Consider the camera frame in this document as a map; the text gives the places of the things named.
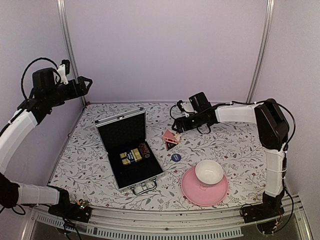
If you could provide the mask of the pink card deck box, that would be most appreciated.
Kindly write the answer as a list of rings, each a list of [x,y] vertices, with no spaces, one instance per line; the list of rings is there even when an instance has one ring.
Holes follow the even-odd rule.
[[[162,135],[162,140],[172,144],[179,144],[181,139],[181,135],[179,133],[173,133],[168,129]]]

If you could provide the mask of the blue gold card deck box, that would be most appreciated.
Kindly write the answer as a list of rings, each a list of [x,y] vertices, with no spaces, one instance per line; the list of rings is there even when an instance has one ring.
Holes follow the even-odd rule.
[[[134,149],[128,150],[126,152],[123,152],[119,156],[120,156],[122,164],[125,166],[142,160],[142,156],[141,156],[138,148],[134,148]]]

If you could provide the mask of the aluminium poker case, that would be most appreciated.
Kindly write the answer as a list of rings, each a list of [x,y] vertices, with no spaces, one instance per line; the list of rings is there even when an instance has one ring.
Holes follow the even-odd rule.
[[[147,142],[146,110],[139,107],[98,119],[95,127],[118,189],[136,196],[155,190],[165,172]]]

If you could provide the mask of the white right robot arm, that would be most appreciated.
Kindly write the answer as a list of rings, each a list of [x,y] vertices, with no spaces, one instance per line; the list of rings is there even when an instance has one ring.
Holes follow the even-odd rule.
[[[253,103],[231,101],[212,105],[203,92],[189,98],[191,109],[183,101],[177,107],[185,116],[174,119],[172,130],[183,133],[202,125],[211,127],[218,123],[241,122],[256,124],[260,144],[266,154],[266,186],[258,213],[269,218],[278,210],[278,203],[285,194],[287,150],[291,136],[290,126],[283,114],[284,106],[273,98]]]

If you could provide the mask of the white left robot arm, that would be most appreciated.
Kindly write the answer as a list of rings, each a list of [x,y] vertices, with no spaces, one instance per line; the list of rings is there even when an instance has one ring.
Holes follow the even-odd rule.
[[[54,107],[85,96],[93,83],[83,76],[68,80],[66,75],[64,65],[58,69],[48,67],[35,71],[30,96],[19,105],[0,132],[0,204],[4,208],[47,204],[63,217],[70,217],[75,211],[67,190],[17,183],[5,177],[12,156],[27,135],[51,114]]]

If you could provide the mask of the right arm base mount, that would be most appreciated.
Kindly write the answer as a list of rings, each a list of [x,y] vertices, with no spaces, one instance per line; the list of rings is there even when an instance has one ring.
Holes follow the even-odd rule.
[[[242,216],[245,223],[252,223],[278,217],[284,213],[285,211],[282,206],[271,209],[265,207],[263,203],[256,205],[244,204],[239,210],[239,214]]]

